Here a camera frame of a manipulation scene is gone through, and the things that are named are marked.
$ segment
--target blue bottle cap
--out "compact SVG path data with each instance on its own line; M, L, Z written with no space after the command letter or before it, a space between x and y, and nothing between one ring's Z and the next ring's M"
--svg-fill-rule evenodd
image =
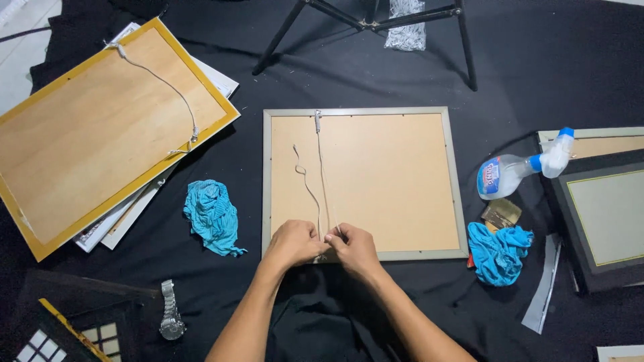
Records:
M569 135L570 137L574 138L574 129L564 127L564 128L561 129L561 131L559 131L559 136L561 136L561 135Z
M532 167L533 170L536 172L541 172L541 160L540 160L541 155L534 155L530 156L528 158L528 162L530 162L530 167Z

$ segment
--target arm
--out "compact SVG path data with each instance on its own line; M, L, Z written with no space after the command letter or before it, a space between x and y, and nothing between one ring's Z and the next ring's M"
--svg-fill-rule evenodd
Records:
M289 220L273 234L269 248L255 272L251 286L210 349L206 362L263 361L270 314L286 271L322 254L312 222Z
M325 240L336 250L343 267L380 299L389 320L414 360L475 361L432 323L387 274L378 260L374 238L370 233L348 224L340 224L340 231L347 237L347 243L340 239L336 229L330 230Z

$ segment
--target blue cloth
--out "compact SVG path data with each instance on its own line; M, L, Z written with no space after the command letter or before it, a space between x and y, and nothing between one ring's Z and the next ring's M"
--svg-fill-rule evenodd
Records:
M237 209L231 204L228 190L215 180L195 181L188 185L184 214L193 234L204 239L204 246L221 256L242 255L246 249L234 246L237 240Z
M527 256L535 235L520 226L506 227L493 234L478 222L469 223L468 233L478 278L496 287L514 283L523 266L519 259Z

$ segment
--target bottle label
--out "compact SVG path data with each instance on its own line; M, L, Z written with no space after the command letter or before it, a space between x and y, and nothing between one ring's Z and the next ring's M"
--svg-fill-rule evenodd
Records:
M478 171L477 187L481 195L489 195L498 191L498 160L500 157L492 158L481 166Z

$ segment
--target silver wristwatch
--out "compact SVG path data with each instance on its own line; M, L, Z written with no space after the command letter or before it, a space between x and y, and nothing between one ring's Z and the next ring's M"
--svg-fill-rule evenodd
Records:
M174 283L172 279L161 283L161 293L165 300L163 320L159 332L163 338L172 341L181 337L185 332L185 324L181 321L181 315L176 309L175 291L172 289Z

